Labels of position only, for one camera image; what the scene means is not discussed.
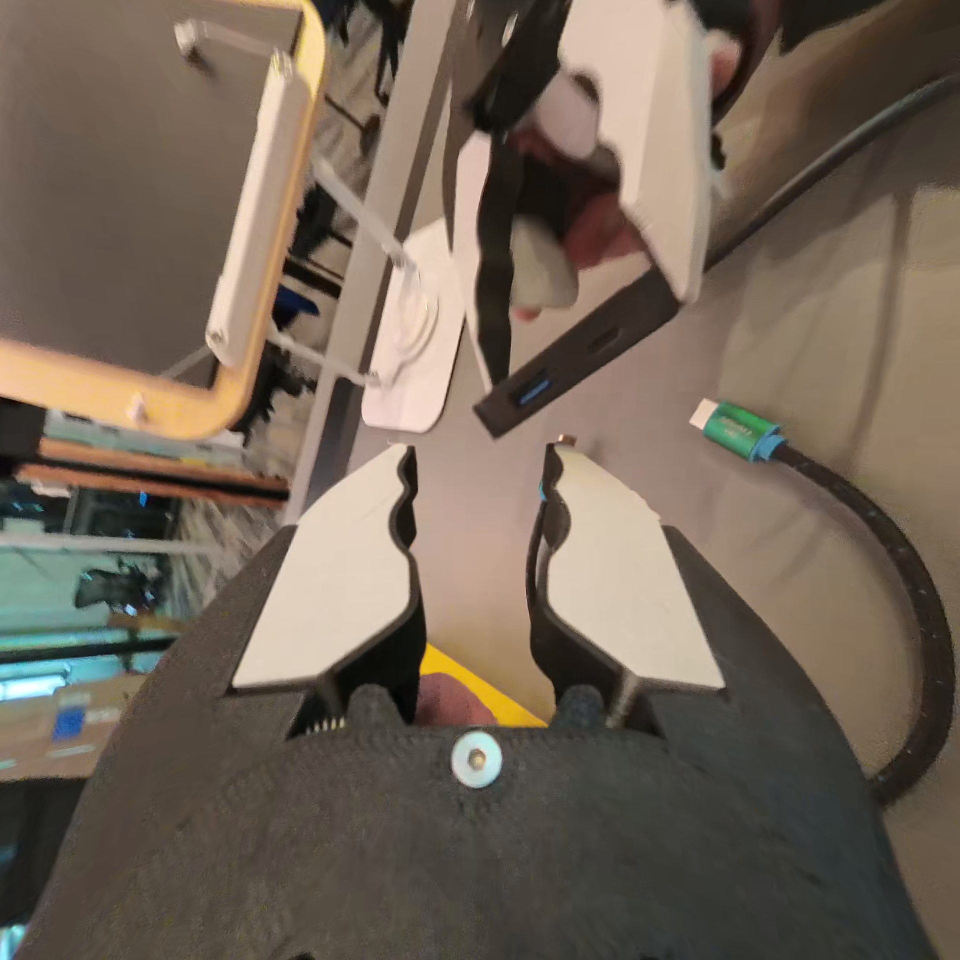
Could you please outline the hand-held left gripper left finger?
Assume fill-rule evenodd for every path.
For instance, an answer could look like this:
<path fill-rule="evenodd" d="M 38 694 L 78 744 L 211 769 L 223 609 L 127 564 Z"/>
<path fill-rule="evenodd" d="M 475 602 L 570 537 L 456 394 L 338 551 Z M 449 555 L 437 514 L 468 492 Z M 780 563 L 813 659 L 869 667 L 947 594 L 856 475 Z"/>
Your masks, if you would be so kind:
<path fill-rule="evenodd" d="M 412 546 L 418 464 L 390 445 L 319 498 L 289 546 L 231 680 L 241 695 L 305 690 L 328 718 L 354 692 L 386 690 L 417 712 L 426 612 Z"/>

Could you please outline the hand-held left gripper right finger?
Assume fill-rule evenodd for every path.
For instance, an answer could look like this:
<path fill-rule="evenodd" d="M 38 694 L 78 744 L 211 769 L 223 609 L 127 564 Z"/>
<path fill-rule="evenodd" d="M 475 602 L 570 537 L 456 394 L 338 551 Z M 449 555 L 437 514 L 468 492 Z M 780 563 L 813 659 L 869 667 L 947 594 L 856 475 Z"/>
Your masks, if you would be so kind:
<path fill-rule="evenodd" d="M 722 693 L 721 667 L 646 500 L 567 442 L 546 445 L 538 492 L 526 608 L 555 708 L 590 688 L 607 725 L 649 725 L 649 693 Z"/>

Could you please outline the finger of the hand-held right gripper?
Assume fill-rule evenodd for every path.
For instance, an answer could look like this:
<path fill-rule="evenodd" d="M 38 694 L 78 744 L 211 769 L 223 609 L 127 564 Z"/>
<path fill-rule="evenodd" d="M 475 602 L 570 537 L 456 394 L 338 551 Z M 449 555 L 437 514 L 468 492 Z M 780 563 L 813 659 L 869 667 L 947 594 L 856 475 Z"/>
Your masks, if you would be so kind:
<path fill-rule="evenodd" d="M 712 213 L 706 36 L 689 2 L 576 1 L 560 38 L 561 65 L 599 94 L 619 207 L 683 305 L 699 296 Z"/>
<path fill-rule="evenodd" d="M 466 140 L 455 172 L 452 255 L 485 392 L 510 373 L 511 242 L 522 183 L 522 158 L 511 146 L 481 131 Z"/>

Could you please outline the braided HDMI cable green plugs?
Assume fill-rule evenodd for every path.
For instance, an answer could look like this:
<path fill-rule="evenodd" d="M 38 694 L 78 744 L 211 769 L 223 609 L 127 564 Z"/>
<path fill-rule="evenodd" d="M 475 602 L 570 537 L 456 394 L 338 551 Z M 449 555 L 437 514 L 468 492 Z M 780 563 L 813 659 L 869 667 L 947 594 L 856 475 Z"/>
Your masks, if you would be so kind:
<path fill-rule="evenodd" d="M 905 798 L 930 773 L 954 725 L 954 639 L 941 594 L 921 554 L 882 507 L 846 477 L 798 450 L 783 428 L 730 402 L 703 398 L 690 425 L 745 462 L 782 464 L 855 516 L 892 564 L 916 624 L 918 693 L 914 720 L 893 757 L 870 778 L 882 809 Z"/>

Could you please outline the person's right forearm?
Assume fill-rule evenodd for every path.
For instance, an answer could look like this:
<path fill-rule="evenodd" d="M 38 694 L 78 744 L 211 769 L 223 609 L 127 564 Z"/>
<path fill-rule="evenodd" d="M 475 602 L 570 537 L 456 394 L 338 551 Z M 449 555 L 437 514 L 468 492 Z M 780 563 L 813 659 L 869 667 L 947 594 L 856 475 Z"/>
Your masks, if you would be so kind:
<path fill-rule="evenodd" d="M 786 54 L 806 39 L 857 18 L 884 1 L 782 1 L 779 51 Z"/>

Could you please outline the yellow plastic bin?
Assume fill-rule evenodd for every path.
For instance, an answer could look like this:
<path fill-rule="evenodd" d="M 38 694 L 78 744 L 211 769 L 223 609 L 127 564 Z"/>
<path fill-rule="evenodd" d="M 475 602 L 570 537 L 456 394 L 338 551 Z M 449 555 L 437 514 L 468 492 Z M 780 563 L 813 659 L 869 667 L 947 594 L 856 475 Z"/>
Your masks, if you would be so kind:
<path fill-rule="evenodd" d="M 430 726 L 543 728 L 546 721 L 431 643 L 419 667 L 416 721 Z"/>

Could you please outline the wood-edged desk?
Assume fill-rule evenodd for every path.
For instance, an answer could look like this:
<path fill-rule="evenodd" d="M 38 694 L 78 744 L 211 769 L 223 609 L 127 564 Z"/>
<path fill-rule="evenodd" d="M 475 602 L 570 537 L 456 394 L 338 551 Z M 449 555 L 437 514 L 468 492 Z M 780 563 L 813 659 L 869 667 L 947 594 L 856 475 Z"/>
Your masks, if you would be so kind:
<path fill-rule="evenodd" d="M 36 449 L 28 452 L 3 450 L 2 469 L 24 483 L 226 505 L 278 509 L 289 498 L 289 485 L 280 477 L 54 438 L 42 438 Z"/>

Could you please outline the wooden book stand white base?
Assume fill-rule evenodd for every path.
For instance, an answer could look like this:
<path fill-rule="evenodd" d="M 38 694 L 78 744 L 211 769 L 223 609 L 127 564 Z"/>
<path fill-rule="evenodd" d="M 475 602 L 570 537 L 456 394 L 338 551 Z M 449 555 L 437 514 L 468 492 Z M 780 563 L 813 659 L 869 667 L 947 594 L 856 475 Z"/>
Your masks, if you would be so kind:
<path fill-rule="evenodd" d="M 250 400 L 321 110 L 315 2 L 2 2 L 2 399 L 174 440 Z"/>

